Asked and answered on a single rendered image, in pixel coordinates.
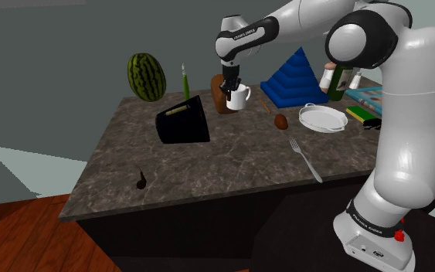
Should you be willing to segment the white oval baking dish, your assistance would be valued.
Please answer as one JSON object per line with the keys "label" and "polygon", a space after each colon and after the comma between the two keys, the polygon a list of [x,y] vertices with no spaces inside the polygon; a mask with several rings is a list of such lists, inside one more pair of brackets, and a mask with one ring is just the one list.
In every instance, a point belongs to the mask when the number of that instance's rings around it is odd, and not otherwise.
{"label": "white oval baking dish", "polygon": [[299,121],[313,131],[321,133],[337,133],[343,131],[348,118],[339,110],[331,107],[305,104],[299,111]]}

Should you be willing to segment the brown bread loaf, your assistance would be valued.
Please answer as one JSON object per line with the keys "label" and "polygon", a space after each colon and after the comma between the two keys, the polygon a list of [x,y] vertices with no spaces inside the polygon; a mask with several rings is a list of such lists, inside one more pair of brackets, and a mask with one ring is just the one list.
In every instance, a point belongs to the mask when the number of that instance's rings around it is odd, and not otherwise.
{"label": "brown bread loaf", "polygon": [[220,90],[220,85],[223,83],[224,77],[222,74],[216,74],[211,79],[211,94],[212,99],[216,107],[216,111],[219,114],[234,114],[237,113],[237,110],[230,110],[226,106],[226,96]]}

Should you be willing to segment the yellow and green sponge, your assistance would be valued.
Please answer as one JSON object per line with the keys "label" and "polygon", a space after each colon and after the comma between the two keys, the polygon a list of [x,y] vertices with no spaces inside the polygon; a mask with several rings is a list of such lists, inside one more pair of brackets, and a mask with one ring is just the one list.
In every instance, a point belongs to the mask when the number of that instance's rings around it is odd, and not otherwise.
{"label": "yellow and green sponge", "polygon": [[368,111],[364,110],[360,106],[347,107],[345,111],[363,124],[366,121],[376,119],[374,115],[370,114]]}

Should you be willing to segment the silver fork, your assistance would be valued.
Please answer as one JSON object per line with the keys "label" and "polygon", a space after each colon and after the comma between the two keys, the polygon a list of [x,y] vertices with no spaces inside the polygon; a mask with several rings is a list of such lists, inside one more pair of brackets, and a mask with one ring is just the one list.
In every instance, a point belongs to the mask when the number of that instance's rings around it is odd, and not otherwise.
{"label": "silver fork", "polygon": [[301,148],[299,147],[299,145],[297,144],[295,139],[293,139],[293,138],[290,139],[290,145],[291,145],[291,148],[293,149],[293,151],[295,151],[296,153],[298,153],[299,155],[302,156],[302,158],[306,162],[309,170],[311,171],[312,175],[314,176],[315,180],[318,181],[319,183],[322,183],[323,180],[322,180],[321,176],[314,169],[313,165],[307,160],[306,156],[302,152]]}

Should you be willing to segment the striped green watermelon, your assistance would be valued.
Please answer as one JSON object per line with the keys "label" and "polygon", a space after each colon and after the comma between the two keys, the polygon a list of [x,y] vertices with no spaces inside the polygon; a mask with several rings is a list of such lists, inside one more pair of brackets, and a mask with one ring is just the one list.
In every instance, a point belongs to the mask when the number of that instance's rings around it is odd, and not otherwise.
{"label": "striped green watermelon", "polygon": [[135,95],[144,101],[156,102],[165,95],[164,70],[149,53],[136,53],[129,59],[127,78]]}

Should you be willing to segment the blue picture book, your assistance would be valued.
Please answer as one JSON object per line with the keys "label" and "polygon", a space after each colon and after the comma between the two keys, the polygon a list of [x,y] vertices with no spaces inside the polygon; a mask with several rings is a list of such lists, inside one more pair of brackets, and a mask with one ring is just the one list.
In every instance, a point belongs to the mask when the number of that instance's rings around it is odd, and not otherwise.
{"label": "blue picture book", "polygon": [[377,114],[382,114],[382,87],[349,89],[345,94]]}

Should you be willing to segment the green pen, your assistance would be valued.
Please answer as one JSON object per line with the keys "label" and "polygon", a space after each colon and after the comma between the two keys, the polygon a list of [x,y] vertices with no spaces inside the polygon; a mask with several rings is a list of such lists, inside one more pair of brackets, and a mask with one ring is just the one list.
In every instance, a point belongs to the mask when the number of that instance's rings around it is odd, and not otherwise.
{"label": "green pen", "polygon": [[185,71],[185,64],[182,63],[182,82],[183,82],[183,90],[185,95],[185,100],[188,100],[190,98],[190,91],[189,91],[189,82],[187,73]]}

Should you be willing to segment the yellow pen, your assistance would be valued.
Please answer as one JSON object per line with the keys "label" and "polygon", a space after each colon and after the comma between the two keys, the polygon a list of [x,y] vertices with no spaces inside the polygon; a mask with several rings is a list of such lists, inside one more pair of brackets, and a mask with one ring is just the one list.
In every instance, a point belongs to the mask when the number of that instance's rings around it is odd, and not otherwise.
{"label": "yellow pen", "polygon": [[186,104],[186,105],[183,105],[181,107],[177,107],[177,108],[174,108],[172,110],[169,110],[169,111],[165,112],[165,116],[170,116],[172,114],[176,114],[178,112],[185,111],[185,110],[187,110],[189,108],[190,108],[190,106]]}

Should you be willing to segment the white mug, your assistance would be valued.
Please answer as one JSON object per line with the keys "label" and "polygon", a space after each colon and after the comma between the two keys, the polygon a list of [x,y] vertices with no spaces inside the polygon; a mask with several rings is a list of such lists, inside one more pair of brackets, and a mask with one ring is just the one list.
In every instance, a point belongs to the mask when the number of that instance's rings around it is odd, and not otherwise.
{"label": "white mug", "polygon": [[230,100],[226,102],[228,109],[232,111],[240,111],[246,107],[246,102],[250,99],[250,87],[240,84],[235,91],[231,91]]}

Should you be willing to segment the blue stepped pyramid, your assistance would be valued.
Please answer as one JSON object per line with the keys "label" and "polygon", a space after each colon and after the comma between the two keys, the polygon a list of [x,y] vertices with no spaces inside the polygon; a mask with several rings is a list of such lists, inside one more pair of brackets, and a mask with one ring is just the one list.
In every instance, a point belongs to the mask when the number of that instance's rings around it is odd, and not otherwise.
{"label": "blue stepped pyramid", "polygon": [[269,80],[261,82],[260,89],[277,108],[328,102],[328,95],[319,87],[302,47]]}

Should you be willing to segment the green wine bottle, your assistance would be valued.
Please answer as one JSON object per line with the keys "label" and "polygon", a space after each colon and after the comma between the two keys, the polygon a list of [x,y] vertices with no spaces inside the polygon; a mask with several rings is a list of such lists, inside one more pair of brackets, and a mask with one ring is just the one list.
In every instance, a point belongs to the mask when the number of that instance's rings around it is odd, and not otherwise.
{"label": "green wine bottle", "polygon": [[331,77],[327,95],[329,100],[340,101],[352,76],[353,67],[337,65]]}

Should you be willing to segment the dark robot stand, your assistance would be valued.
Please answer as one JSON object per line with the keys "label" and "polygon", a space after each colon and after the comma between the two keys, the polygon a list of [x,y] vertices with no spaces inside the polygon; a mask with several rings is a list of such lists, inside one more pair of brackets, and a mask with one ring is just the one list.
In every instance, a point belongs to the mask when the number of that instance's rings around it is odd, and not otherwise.
{"label": "dark robot stand", "polygon": [[[250,272],[380,272],[350,257],[333,230],[359,185],[284,198],[254,240]],[[404,219],[415,272],[435,272],[435,218],[414,209]]]}

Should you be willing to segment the black box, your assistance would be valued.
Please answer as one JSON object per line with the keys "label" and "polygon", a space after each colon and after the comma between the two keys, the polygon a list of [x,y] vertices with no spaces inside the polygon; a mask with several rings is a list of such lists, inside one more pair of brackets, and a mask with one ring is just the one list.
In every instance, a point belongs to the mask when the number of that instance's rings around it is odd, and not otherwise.
{"label": "black box", "polygon": [[[170,116],[165,112],[183,105],[190,108]],[[156,115],[155,127],[163,144],[210,142],[206,116],[199,95]]]}

